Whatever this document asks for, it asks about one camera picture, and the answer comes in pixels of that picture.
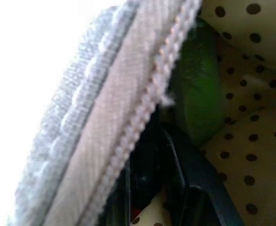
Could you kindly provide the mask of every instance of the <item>polka dot fabric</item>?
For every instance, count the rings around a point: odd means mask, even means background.
[[[164,189],[152,199],[152,202],[132,221],[131,226],[172,226],[170,214],[165,206]]]
[[[245,224],[276,225],[276,105],[226,125],[202,149]]]
[[[248,58],[276,71],[276,1],[204,0],[201,18]]]
[[[276,105],[276,73],[217,37],[217,58],[226,124]]]

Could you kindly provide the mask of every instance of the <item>green object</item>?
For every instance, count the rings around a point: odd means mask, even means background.
[[[223,124],[215,40],[210,26],[198,19],[172,75],[176,124],[197,146],[208,141]]]

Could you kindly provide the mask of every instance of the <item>gray fabric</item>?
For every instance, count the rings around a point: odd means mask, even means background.
[[[43,223],[137,7],[137,3],[128,1],[103,11],[91,23],[33,141],[9,226]]]
[[[95,225],[144,123],[164,96],[180,37],[199,6],[199,0],[140,1],[43,226]],[[176,17],[181,9],[187,16]],[[187,25],[176,25],[179,19]],[[166,40],[169,48],[163,46]]]

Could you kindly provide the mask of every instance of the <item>black plastic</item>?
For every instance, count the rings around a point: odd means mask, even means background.
[[[157,107],[131,154],[131,204],[143,210],[160,191],[163,177],[159,163],[160,113]]]
[[[130,226],[130,161],[115,182],[98,226]]]
[[[243,226],[216,169],[178,128],[164,125],[160,160],[173,226]]]

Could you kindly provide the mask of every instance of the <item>zipper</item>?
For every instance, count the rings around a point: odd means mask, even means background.
[[[159,102],[163,105],[171,103],[165,94],[170,73],[174,62],[179,58],[179,51],[187,37],[188,30],[195,24],[195,18],[201,3],[202,0],[186,0],[182,3],[169,34],[164,39],[159,52],[154,56],[154,72],[141,97],[141,101],[135,107],[130,122],[125,126],[118,146],[113,151],[108,166],[104,170],[93,197],[77,226],[95,225],[116,179],[124,168],[125,162],[129,159],[131,151],[134,150],[140,134],[150,120],[156,104]]]

